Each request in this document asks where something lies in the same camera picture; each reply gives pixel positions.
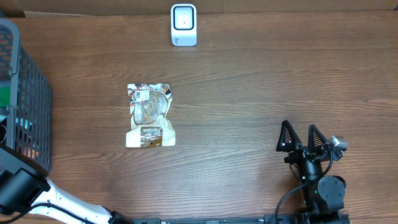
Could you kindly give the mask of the green lidded jar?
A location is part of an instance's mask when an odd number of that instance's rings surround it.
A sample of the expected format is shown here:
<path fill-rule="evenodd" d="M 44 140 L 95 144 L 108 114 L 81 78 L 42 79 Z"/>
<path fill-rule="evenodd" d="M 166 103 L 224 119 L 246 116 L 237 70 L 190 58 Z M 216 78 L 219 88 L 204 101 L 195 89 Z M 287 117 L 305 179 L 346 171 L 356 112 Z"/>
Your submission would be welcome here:
<path fill-rule="evenodd" d="M 11 88 L 1 87 L 0 88 L 0 107 L 6 108 L 10 104 Z"/>

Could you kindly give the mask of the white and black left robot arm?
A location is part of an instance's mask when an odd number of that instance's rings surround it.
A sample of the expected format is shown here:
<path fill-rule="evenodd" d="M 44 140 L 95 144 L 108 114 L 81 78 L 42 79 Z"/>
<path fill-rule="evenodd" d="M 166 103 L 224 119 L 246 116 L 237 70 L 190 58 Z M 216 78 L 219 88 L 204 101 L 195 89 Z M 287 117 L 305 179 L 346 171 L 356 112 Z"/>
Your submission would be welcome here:
<path fill-rule="evenodd" d="M 117 211 L 85 202 L 57 187 L 48 172 L 32 159 L 1 145 L 1 214 L 11 223 L 26 214 L 64 223 L 132 223 Z"/>

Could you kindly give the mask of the beige snack pouch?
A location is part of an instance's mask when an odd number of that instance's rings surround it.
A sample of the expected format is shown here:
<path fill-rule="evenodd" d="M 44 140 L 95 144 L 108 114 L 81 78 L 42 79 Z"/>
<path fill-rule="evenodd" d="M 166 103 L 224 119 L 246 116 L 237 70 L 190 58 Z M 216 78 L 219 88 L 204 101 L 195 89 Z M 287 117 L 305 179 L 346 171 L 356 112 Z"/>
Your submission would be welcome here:
<path fill-rule="evenodd" d="M 173 96 L 165 83 L 127 86 L 131 130 L 126 133 L 126 147 L 174 146 L 176 133 L 167 114 Z"/>

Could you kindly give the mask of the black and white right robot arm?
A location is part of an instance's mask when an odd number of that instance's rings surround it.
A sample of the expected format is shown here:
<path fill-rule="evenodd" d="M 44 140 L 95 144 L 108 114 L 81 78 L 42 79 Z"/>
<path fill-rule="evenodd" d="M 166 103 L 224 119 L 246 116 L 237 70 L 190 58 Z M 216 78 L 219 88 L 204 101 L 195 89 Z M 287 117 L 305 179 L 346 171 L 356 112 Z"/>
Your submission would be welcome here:
<path fill-rule="evenodd" d="M 304 146 L 289 121 L 281 124 L 277 152 L 286 152 L 284 162 L 300 182 L 278 202 L 274 220 L 282 223 L 279 210 L 285 199 L 299 190 L 302 192 L 304 207 L 289 215 L 291 223 L 349 223 L 342 215 L 346 193 L 346 181 L 338 175 L 328 175 L 334 162 L 343 157 L 348 142 L 341 136 L 324 137 L 314 125 L 308 128 L 308 144 Z"/>

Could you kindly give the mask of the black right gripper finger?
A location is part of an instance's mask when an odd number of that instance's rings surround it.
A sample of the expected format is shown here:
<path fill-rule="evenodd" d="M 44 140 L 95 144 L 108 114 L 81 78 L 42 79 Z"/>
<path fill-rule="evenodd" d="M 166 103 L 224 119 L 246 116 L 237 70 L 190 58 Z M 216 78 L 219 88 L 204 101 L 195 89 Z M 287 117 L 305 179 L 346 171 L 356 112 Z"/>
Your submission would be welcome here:
<path fill-rule="evenodd" d="M 277 143 L 277 152 L 293 152 L 302 147 L 302 142 L 288 120 L 282 122 L 280 136 Z"/>
<path fill-rule="evenodd" d="M 310 152 L 320 152 L 322 146 L 327 142 L 326 137 L 314 125 L 310 125 L 308 129 L 308 150 Z"/>

